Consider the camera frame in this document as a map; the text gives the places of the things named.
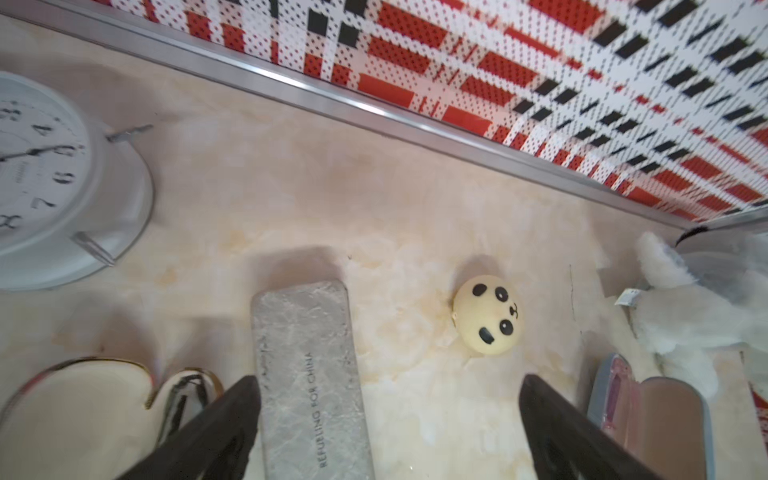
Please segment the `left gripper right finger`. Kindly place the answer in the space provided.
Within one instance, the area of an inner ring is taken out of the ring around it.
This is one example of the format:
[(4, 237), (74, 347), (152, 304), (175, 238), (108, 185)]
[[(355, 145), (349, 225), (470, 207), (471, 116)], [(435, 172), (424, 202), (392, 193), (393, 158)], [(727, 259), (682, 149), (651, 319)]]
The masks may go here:
[(523, 378), (518, 398), (539, 479), (656, 479), (535, 374)]

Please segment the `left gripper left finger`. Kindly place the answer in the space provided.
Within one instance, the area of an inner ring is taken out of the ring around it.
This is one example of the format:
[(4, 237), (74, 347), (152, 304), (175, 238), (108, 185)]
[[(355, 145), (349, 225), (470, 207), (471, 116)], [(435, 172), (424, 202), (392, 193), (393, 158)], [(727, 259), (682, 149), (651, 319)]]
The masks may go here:
[(257, 378), (247, 375), (121, 478), (241, 479), (255, 444), (260, 411)]

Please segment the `grey marble teal-lined case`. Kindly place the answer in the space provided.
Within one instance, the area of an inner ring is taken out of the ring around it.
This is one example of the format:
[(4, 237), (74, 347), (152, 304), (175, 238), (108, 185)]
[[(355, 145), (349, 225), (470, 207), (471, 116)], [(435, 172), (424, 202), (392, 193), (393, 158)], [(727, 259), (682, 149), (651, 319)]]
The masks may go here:
[(263, 292), (251, 314), (266, 478), (374, 478), (345, 285)]

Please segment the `blue case with pink glasses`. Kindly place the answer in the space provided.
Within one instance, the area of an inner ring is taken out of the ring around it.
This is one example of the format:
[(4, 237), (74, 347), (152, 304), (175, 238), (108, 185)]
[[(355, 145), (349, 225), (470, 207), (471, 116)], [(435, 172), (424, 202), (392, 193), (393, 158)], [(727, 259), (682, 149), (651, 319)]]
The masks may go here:
[(595, 375), (588, 419), (664, 479), (713, 479), (715, 458), (706, 400), (668, 377), (638, 381), (613, 353)]

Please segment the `beige case with dark glasses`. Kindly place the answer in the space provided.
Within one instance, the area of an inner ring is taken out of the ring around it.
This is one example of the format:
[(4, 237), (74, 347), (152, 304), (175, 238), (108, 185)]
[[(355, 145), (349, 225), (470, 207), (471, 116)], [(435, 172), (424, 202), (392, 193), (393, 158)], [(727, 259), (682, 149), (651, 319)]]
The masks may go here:
[(57, 364), (1, 410), (4, 479), (116, 479), (224, 392), (204, 369), (155, 380), (143, 365), (86, 357)]

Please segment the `yellow panda squishy ball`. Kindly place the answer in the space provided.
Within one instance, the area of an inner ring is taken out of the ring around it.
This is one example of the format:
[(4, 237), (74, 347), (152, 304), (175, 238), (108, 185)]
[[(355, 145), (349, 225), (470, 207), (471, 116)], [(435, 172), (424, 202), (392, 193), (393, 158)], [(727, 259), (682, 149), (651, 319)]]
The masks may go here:
[(466, 281), (452, 301), (452, 322), (463, 343), (485, 356), (509, 351), (521, 338), (521, 300), (512, 284), (497, 276)]

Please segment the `white plush toy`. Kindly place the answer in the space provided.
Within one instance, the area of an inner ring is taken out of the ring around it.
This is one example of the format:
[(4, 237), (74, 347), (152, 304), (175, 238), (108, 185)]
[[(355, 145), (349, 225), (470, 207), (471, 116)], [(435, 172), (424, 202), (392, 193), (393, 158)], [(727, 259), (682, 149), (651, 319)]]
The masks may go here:
[(645, 232), (635, 249), (644, 277), (628, 304), (635, 337), (664, 376), (713, 398), (715, 350), (767, 349), (767, 237), (698, 230), (670, 245)]

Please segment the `white alarm clock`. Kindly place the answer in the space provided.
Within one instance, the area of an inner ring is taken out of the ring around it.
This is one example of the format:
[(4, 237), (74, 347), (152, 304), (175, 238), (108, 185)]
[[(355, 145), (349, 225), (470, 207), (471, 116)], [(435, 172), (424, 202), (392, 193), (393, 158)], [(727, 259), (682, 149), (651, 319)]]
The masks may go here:
[(153, 203), (150, 170), (125, 133), (2, 73), (2, 290), (54, 288), (115, 266)]

